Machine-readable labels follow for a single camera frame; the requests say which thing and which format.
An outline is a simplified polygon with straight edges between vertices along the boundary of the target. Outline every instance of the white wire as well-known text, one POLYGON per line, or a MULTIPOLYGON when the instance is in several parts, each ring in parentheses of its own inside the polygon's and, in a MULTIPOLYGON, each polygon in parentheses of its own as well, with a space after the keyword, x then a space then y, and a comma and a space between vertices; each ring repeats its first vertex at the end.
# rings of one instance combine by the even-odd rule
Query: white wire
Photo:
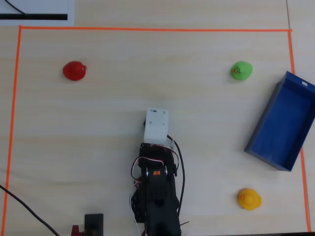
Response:
POLYGON ((136 223, 136 226, 137 226, 138 231, 139 231, 139 235, 142 236, 141 233, 140 233, 140 230, 139 230, 139 226, 138 226, 137 221, 136 221, 136 217, 135 217, 135 215, 134 215, 134 213, 133 213, 133 210, 132 210, 132 207, 131 207, 131 193, 132 193, 133 188, 134 188, 138 183, 139 183, 139 182, 135 183, 134 186, 133 186, 132 189, 131 189, 131 192, 130 192, 130 194, 129 194, 129 203, 130 203, 131 213, 132 213, 132 215, 133 215, 133 220, 134 220, 134 222, 136 223))
POLYGON ((144 156, 139 156, 139 157, 137 157, 137 158, 135 159, 134 164, 133 164, 133 166, 132 166, 132 168, 131 168, 131 176, 133 176, 133 174, 132 174, 132 173, 133 173, 133 168, 134 168, 134 166, 136 165, 137 161, 138 161, 140 158, 145 158, 145 159, 148 159, 148 160, 151 160, 151 161, 157 161, 157 162, 160 162, 160 163, 162 163, 162 164, 164 165, 164 162, 161 161, 161 160, 155 160, 155 159, 147 158, 147 157, 144 157, 144 156))

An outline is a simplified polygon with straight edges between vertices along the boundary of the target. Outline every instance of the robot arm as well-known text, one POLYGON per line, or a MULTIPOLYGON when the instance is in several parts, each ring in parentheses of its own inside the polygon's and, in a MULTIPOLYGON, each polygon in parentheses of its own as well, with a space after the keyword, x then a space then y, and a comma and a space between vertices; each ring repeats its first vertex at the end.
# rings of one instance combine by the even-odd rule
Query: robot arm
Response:
POLYGON ((167 140, 168 111, 148 109, 146 121, 145 142, 140 145, 138 158, 141 177, 137 179, 131 208, 136 222, 145 223, 148 236, 180 236, 177 166, 172 150, 166 147, 171 144, 167 140))

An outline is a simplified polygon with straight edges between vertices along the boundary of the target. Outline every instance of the green rubber duck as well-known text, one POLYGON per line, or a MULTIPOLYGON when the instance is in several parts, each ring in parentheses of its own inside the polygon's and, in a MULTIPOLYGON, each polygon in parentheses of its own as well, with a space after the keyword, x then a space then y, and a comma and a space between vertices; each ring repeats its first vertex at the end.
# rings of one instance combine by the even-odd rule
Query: green rubber duck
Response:
POLYGON ((231 75, 236 80, 245 80, 252 73, 252 65, 245 61, 239 61, 232 66, 231 75))

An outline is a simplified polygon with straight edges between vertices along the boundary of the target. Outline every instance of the rubber duck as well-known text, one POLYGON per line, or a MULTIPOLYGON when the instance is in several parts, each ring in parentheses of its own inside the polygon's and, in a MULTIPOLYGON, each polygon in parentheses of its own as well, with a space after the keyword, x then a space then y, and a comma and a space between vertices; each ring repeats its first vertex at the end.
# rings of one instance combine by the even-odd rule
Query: rubber duck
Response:
POLYGON ((71 61, 63 68, 63 74, 72 81, 81 80, 86 73, 87 67, 79 61, 71 61))
POLYGON ((246 210, 254 210, 260 207, 261 202, 261 197, 253 189, 242 189, 238 194, 238 203, 246 210))
POLYGON ((252 65, 245 61, 239 61, 232 66, 231 75, 236 80, 245 80, 252 73, 252 65))

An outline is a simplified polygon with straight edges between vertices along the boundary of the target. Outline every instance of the yellow rubber duck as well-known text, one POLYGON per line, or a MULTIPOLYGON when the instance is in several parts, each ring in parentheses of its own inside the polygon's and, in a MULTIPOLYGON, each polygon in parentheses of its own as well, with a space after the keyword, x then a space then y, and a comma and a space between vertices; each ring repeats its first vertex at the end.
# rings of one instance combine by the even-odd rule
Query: yellow rubber duck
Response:
POLYGON ((238 194, 238 203, 246 210, 254 210, 260 207, 261 202, 261 197, 253 189, 242 189, 238 194))

